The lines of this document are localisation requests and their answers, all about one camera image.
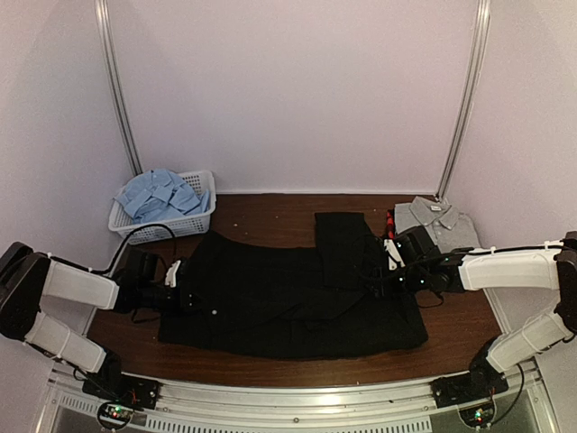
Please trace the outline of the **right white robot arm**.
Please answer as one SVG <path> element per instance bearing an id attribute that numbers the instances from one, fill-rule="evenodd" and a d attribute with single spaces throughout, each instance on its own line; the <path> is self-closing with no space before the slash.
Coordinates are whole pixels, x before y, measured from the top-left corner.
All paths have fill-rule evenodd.
<path id="1" fill-rule="evenodd" d="M 443 253 L 422 226 L 384 240 L 361 277 L 387 291 L 483 291 L 503 330 L 476 355 L 463 391 L 482 397 L 504 373 L 576 337 L 576 234 L 530 246 L 461 247 Z"/>

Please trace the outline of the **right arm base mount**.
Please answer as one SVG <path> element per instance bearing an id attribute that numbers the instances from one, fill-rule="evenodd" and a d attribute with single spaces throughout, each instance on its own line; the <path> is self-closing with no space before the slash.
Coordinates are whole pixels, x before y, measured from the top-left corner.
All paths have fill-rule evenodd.
<path id="1" fill-rule="evenodd" d="M 492 338 L 473 357 L 466 373 L 443 376 L 430 384 L 438 409 L 459 407 L 461 421 L 468 428 L 488 428 L 497 417 L 494 397 L 508 390 L 503 373 L 498 373 L 487 361 Z"/>

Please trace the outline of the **black long sleeve shirt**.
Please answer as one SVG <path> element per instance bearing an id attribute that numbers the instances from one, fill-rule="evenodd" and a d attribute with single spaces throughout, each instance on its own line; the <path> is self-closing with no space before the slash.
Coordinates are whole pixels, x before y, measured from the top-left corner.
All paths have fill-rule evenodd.
<path id="1" fill-rule="evenodd" d="M 191 258 L 207 306 L 164 313 L 161 342 L 274 359 L 375 355 L 428 339 L 412 294 L 362 279 L 379 239 L 361 213 L 318 213 L 313 247 L 269 248 L 207 233 Z"/>

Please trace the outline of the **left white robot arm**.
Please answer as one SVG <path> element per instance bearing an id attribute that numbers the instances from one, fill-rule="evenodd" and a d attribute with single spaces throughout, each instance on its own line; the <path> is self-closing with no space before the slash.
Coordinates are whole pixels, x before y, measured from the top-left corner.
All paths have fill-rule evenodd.
<path id="1" fill-rule="evenodd" d="M 111 270 L 97 271 L 14 242 L 1 255 L 1 334 L 94 375 L 97 389 L 119 401 L 130 383 L 117 371 L 116 355 L 89 339 L 64 309 L 188 313 L 198 297 L 185 277 L 186 265 L 183 258 L 166 263 L 129 247 Z"/>

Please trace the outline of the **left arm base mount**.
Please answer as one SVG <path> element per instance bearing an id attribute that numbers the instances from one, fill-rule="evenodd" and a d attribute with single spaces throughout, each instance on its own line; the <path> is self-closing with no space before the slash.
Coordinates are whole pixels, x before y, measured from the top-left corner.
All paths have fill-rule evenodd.
<path id="1" fill-rule="evenodd" d="M 135 415 L 157 406 L 160 383 L 123 373 L 119 355 L 110 352 L 97 373 L 75 368 L 73 376 L 82 382 L 82 392 L 103 400 L 96 409 L 96 421 L 105 430 L 126 428 Z"/>

